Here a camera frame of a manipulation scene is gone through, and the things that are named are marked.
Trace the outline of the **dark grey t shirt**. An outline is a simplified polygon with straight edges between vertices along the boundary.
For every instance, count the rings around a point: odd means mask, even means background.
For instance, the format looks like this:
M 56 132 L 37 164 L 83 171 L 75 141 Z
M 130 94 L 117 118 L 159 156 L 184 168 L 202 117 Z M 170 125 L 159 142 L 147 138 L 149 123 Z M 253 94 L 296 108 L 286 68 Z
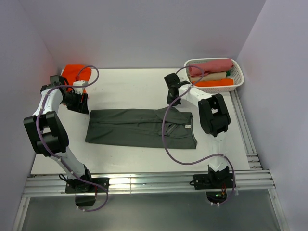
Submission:
M 162 109 L 105 109 L 90 113 L 85 141 L 93 144 L 163 148 Z M 165 122 L 165 142 L 169 149 L 195 149 L 193 115 L 171 108 Z

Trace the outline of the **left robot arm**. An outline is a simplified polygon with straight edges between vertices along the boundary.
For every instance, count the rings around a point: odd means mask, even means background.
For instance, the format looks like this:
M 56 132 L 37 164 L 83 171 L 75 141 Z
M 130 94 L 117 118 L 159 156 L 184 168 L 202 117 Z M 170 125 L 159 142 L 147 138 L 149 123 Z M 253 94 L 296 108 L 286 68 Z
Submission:
M 57 112 L 64 104 L 68 110 L 88 114 L 86 81 L 73 85 L 65 77 L 54 75 L 50 84 L 42 86 L 41 100 L 35 113 L 23 121 L 31 145 L 37 154 L 53 159 L 65 171 L 59 178 L 66 183 L 66 193 L 105 193 L 108 178 L 93 178 L 87 167 L 77 160 L 69 148 L 69 138 Z

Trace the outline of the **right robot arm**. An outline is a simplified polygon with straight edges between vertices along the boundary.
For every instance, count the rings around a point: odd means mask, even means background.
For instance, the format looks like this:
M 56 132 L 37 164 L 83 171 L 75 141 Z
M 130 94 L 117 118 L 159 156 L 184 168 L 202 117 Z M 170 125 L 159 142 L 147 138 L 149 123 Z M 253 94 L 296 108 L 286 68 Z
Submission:
M 226 189 L 227 182 L 231 181 L 232 190 L 235 190 L 235 170 L 231 161 L 225 154 L 211 154 L 200 160 L 185 163 L 177 160 L 171 155 L 165 142 L 164 127 L 167 115 L 172 106 L 179 104 L 180 100 L 184 99 L 198 108 L 199 120 L 202 130 L 213 138 L 213 141 L 216 143 L 216 147 L 219 148 L 221 143 L 224 141 L 224 137 L 229 128 L 229 124 L 231 123 L 231 118 L 223 96 L 221 94 L 211 95 L 209 93 L 205 93 L 204 91 L 195 87 L 194 83 L 192 84 L 188 81 L 180 81 L 176 73 L 171 73 L 165 76 L 164 80 L 168 88 L 168 107 L 165 111 L 162 121 L 161 136 L 163 147 L 167 155 L 174 162 L 184 166 L 196 165 L 212 158 L 213 160 L 208 164 L 208 186 Z

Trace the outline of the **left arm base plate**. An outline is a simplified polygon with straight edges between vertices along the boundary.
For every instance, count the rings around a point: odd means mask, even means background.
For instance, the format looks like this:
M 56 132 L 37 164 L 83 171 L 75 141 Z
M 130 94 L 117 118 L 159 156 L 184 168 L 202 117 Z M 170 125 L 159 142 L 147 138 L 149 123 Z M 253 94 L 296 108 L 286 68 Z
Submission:
M 83 183 L 77 179 L 67 179 L 65 193 L 75 194 L 76 206 L 91 207 L 96 202 L 97 193 L 105 193 L 105 191 L 95 185 Z

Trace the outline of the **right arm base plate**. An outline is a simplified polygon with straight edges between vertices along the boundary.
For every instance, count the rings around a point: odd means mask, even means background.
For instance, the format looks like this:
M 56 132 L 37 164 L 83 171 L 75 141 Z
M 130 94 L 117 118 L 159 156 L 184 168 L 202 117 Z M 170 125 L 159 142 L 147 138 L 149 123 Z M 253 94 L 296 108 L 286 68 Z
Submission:
M 231 189 L 231 193 L 233 193 L 236 187 L 234 176 L 231 173 L 195 174 L 189 184 L 195 190 L 205 190 L 210 205 L 216 206 L 227 201 L 228 189 Z

